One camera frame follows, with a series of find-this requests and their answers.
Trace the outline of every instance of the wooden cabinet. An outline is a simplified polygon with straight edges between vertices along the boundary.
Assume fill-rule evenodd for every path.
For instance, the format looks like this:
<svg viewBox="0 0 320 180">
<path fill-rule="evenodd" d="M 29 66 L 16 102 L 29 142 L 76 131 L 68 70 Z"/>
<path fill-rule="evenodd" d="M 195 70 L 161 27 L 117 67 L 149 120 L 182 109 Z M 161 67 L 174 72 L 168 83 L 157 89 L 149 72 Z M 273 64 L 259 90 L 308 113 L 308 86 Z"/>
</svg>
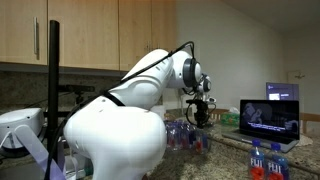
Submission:
<svg viewBox="0 0 320 180">
<path fill-rule="evenodd" d="M 47 64 L 47 1 L 0 0 L 0 62 Z"/>
<path fill-rule="evenodd" d="M 176 48 L 174 0 L 119 0 L 120 70 L 153 49 Z"/>
<path fill-rule="evenodd" d="M 119 70 L 118 0 L 48 0 L 60 23 L 60 66 Z"/>
</svg>

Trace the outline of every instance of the bottle cap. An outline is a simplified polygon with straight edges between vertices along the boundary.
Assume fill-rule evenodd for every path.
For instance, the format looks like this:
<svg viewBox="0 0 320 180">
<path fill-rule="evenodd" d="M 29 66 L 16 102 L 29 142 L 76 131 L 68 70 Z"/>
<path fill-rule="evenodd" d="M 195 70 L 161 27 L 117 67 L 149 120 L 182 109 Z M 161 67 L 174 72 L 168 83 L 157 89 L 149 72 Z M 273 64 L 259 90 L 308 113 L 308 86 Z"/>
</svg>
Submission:
<svg viewBox="0 0 320 180">
<path fill-rule="evenodd" d="M 253 146 L 260 146 L 260 140 L 259 139 L 253 139 L 252 140 L 252 145 Z"/>
<path fill-rule="evenodd" d="M 279 143 L 271 143 L 271 149 L 276 150 L 276 151 L 280 151 L 281 146 Z"/>
</svg>

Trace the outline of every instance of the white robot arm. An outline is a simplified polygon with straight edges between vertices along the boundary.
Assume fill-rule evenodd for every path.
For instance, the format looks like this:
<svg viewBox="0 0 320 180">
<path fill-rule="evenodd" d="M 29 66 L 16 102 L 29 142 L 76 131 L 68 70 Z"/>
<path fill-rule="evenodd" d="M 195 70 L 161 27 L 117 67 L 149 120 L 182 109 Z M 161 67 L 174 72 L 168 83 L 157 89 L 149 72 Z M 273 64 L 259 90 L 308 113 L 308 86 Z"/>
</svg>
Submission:
<svg viewBox="0 0 320 180">
<path fill-rule="evenodd" d="M 192 56 L 182 51 L 190 46 Z M 157 49 L 143 57 L 119 85 L 74 113 L 63 133 L 70 147 L 92 160 L 93 179 L 139 179 L 162 159 L 166 130 L 149 111 L 165 88 L 210 90 L 193 57 L 193 43 L 174 52 Z"/>
</svg>

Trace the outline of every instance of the backsplash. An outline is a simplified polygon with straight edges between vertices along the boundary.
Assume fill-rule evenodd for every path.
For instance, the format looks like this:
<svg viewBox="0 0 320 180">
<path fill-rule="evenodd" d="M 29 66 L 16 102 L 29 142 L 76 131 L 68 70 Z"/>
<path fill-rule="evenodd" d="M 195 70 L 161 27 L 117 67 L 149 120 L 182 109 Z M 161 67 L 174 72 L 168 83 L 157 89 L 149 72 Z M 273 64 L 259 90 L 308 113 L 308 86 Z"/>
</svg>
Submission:
<svg viewBox="0 0 320 180">
<path fill-rule="evenodd" d="M 84 93 L 82 97 L 96 95 L 101 90 L 110 88 L 120 81 L 120 77 L 86 76 L 61 74 L 59 85 L 85 85 L 94 86 L 95 92 Z M 75 105 L 77 95 L 70 93 L 59 93 L 59 110 L 68 110 Z M 48 98 L 48 74 L 29 72 L 7 72 L 0 71 L 0 114 L 24 108 L 30 104 L 44 100 L 35 107 L 47 106 Z"/>
</svg>

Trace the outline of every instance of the laptop screen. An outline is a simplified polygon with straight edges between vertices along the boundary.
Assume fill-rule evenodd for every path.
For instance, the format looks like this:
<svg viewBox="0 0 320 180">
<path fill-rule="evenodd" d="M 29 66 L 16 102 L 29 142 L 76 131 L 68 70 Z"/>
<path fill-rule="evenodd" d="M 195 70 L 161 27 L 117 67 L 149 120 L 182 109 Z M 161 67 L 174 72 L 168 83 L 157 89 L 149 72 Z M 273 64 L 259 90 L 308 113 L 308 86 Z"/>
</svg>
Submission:
<svg viewBox="0 0 320 180">
<path fill-rule="evenodd" d="M 299 101 L 241 100 L 240 130 L 299 139 Z"/>
</svg>

